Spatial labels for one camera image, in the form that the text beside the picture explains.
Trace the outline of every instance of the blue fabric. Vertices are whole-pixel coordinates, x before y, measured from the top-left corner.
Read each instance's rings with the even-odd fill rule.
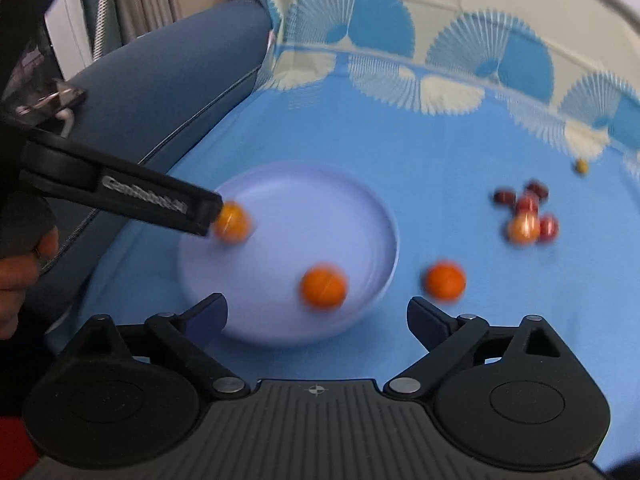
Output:
[[[252,383],[383,384],[424,354],[407,329],[406,306],[422,293],[425,267],[450,258],[468,278],[450,314],[472,312],[503,325],[527,314],[547,318],[610,403],[612,424],[597,463],[608,468],[639,451],[640,187],[619,153],[606,150],[579,178],[570,157],[517,126],[492,92],[470,114],[412,113],[356,90],[348,55],[338,54],[335,71],[320,82],[252,94],[170,173],[215,189],[245,170],[289,159],[338,166],[374,189],[398,221],[396,275],[373,313],[331,340],[264,349],[219,336],[207,348],[211,355]],[[558,216],[561,235],[550,246],[517,249],[500,234],[510,215],[490,196],[531,178],[549,186],[543,210]],[[98,266],[78,325],[98,312],[133,323],[189,308],[176,268],[179,238],[130,222]]]
[[[238,0],[101,58],[72,81],[88,98],[70,138],[165,173],[250,94],[269,29],[269,15],[256,1]],[[62,240],[91,211],[62,200],[50,204]],[[125,223],[96,215],[30,290],[26,307],[55,321]]]
[[[636,91],[611,73],[594,72],[567,92],[559,111],[591,128],[606,128],[612,139],[640,150],[640,101]]]
[[[334,44],[345,37],[361,48],[414,53],[414,24],[401,0],[295,0],[287,11],[285,42]]]
[[[271,17],[271,27],[273,27],[273,31],[277,34],[280,30],[280,24],[282,23],[282,16],[280,15],[280,11],[273,3],[273,0],[267,0],[267,9],[269,10],[269,15]]]
[[[529,26],[504,12],[465,12],[431,45],[426,62],[518,90],[548,104],[554,69]]]

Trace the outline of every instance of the ridged black surface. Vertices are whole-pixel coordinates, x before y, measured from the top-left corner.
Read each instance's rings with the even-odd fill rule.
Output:
[[[25,480],[533,477],[602,478],[587,464],[537,474],[485,465],[440,436],[419,404],[387,399],[377,392],[372,381],[363,380],[263,381],[250,397],[215,403],[185,442],[150,462],[99,472],[74,469],[46,458]]]

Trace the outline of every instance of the fan pattern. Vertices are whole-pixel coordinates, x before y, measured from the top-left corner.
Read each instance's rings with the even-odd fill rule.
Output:
[[[640,168],[640,100],[632,86],[612,73],[593,72],[571,86],[557,109],[551,107],[555,80],[548,46],[516,16],[493,9],[462,12],[437,34],[424,65],[416,66],[420,23],[402,0],[294,0],[284,13],[268,0],[268,7],[274,31],[282,27],[283,47],[349,52],[351,85],[378,102],[414,113],[460,115],[477,110],[493,89],[516,124],[555,149],[590,159],[613,142],[632,150],[631,159],[625,157],[629,171]],[[308,52],[276,62],[270,49],[257,88],[309,85],[340,72],[337,64],[337,54],[314,58]],[[631,172],[640,179],[640,169]]]

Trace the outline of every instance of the blurry ball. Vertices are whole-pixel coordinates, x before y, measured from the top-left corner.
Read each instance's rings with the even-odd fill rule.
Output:
[[[499,187],[494,192],[494,203],[513,207],[516,203],[516,192],[510,187]]]
[[[225,202],[213,222],[213,231],[227,244],[241,244],[251,234],[249,214],[236,202]]]
[[[549,188],[539,180],[530,180],[526,185],[525,190],[536,195],[541,204],[546,202],[549,198]]]
[[[427,270],[423,285],[425,292],[435,299],[455,301],[465,291],[465,272],[453,262],[437,262]]]
[[[532,192],[524,192],[515,205],[517,213],[538,213],[538,196]]]
[[[580,175],[585,175],[589,171],[589,163],[583,158],[579,158],[575,161],[575,172]]]
[[[558,219],[551,215],[546,214],[540,217],[540,241],[552,242],[558,237],[560,232],[560,222]]]
[[[337,267],[317,265],[311,267],[300,281],[302,300],[320,310],[333,310],[347,297],[348,280]]]
[[[540,220],[535,213],[519,213],[507,227],[507,236],[512,244],[529,245],[540,236]]]

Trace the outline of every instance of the cable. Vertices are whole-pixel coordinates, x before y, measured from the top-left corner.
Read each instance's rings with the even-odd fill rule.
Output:
[[[107,4],[109,0],[98,0],[98,13],[95,19],[94,61],[102,57],[104,45],[104,25],[107,18]]]

